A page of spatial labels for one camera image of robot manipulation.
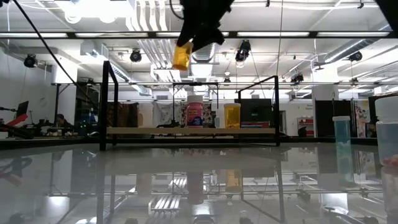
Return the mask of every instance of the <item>person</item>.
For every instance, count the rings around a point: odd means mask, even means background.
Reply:
[[[73,126],[65,119],[63,114],[57,114],[57,127],[73,128]]]

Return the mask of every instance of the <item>white lid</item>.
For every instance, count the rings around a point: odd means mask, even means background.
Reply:
[[[224,105],[224,108],[227,106],[241,106],[241,104],[240,103],[227,103]]]
[[[203,96],[201,95],[191,95],[187,98],[188,103],[203,103]]]
[[[349,121],[350,119],[351,119],[350,116],[333,117],[333,121]]]
[[[376,116],[378,117],[393,117],[398,114],[398,96],[391,96],[381,98],[374,102],[376,107]]]

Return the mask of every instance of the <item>wooden shelf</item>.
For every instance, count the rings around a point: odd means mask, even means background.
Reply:
[[[275,134],[275,128],[107,128],[108,134]]]

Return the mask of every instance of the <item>poster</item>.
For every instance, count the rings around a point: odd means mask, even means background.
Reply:
[[[359,138],[366,138],[366,123],[371,120],[369,101],[355,101],[356,132]]]

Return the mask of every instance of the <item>computer monitor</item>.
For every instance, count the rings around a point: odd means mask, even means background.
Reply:
[[[25,101],[23,103],[20,103],[18,105],[17,116],[16,117],[19,117],[20,115],[26,114],[28,105],[29,105],[29,101]]]

